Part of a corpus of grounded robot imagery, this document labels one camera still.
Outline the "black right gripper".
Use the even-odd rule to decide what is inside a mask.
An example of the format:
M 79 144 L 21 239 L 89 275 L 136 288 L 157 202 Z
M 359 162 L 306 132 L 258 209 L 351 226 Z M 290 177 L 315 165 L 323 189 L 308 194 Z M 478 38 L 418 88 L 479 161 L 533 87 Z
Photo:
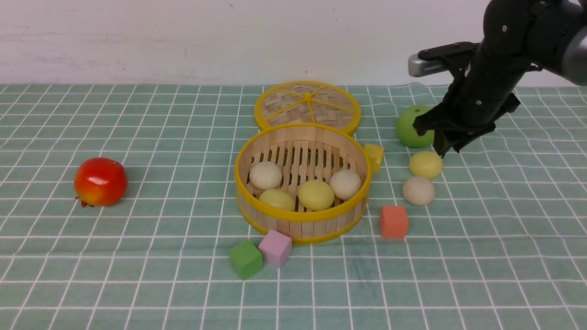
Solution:
M 451 149 L 459 153 L 477 139 L 475 133 L 493 130 L 501 115 L 516 109 L 519 102 L 512 91 L 520 79 L 519 56 L 499 55 L 480 44 L 464 73 L 453 77 L 443 100 L 417 117 L 413 127 L 419 135 L 434 130 L 432 145 L 441 158 Z

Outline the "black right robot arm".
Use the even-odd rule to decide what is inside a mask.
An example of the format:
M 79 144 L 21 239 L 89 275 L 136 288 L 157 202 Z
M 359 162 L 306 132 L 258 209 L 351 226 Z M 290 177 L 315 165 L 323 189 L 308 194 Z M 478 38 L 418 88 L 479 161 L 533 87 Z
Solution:
M 527 72 L 547 70 L 578 86 L 587 83 L 586 2 L 492 0 L 480 43 L 457 42 L 409 57 L 411 77 L 449 71 L 443 100 L 413 123 L 423 136 L 434 131 L 434 150 L 444 156 L 495 130 L 515 111 L 514 89 Z

